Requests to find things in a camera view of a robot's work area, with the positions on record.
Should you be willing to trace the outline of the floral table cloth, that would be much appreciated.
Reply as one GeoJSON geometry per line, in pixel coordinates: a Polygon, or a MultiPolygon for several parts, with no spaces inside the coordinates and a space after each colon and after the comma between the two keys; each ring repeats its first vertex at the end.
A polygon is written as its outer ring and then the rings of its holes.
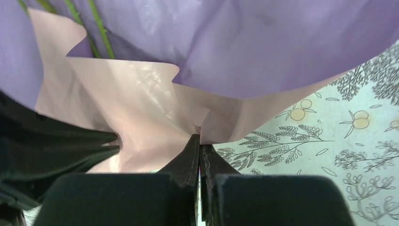
{"type": "Polygon", "coordinates": [[[399,45],[215,149],[243,174],[328,177],[356,225],[398,225],[399,45]]]}

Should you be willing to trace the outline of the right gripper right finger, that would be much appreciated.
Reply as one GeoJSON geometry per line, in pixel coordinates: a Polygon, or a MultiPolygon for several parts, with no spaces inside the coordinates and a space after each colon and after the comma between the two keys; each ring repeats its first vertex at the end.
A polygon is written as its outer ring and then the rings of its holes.
{"type": "Polygon", "coordinates": [[[343,195],[323,176],[243,175],[211,145],[199,154],[208,226],[352,226],[343,195]]]}

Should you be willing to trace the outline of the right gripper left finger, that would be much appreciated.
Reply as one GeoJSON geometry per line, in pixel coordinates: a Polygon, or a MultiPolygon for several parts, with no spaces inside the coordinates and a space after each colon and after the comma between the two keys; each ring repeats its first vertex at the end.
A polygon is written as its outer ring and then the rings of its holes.
{"type": "Polygon", "coordinates": [[[156,173],[68,174],[51,186],[36,226],[195,226],[200,137],[156,173]]]}

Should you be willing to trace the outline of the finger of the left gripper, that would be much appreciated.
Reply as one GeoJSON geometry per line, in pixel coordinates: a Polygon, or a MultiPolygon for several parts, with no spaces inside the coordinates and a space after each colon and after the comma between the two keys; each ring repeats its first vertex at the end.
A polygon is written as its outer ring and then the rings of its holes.
{"type": "Polygon", "coordinates": [[[84,173],[120,151],[118,145],[41,149],[18,148],[2,157],[0,202],[16,209],[40,206],[61,176],[84,173]]]}
{"type": "Polygon", "coordinates": [[[38,147],[78,147],[120,151],[113,132],[85,129],[39,114],[0,94],[0,154],[10,155],[13,144],[38,147]]]}

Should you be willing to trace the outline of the yellow flower stem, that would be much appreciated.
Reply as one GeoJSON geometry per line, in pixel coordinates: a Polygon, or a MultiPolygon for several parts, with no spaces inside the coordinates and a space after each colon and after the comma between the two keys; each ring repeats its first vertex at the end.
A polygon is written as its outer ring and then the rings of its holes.
{"type": "Polygon", "coordinates": [[[25,11],[27,16],[30,16],[29,7],[42,9],[52,14],[58,14],[56,8],[50,3],[49,0],[17,0],[21,8],[25,11]]]}

